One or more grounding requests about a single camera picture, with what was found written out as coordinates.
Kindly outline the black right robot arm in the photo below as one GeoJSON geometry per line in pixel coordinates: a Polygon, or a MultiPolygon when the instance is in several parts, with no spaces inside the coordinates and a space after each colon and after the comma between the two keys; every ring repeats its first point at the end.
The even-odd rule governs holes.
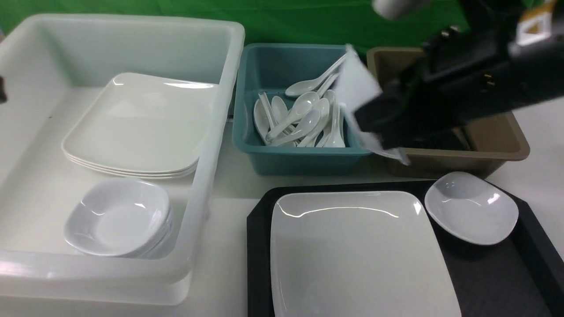
{"type": "Polygon", "coordinates": [[[563,96],[561,0],[461,0],[469,29],[443,28],[423,56],[352,117],[384,150],[563,96]]]}

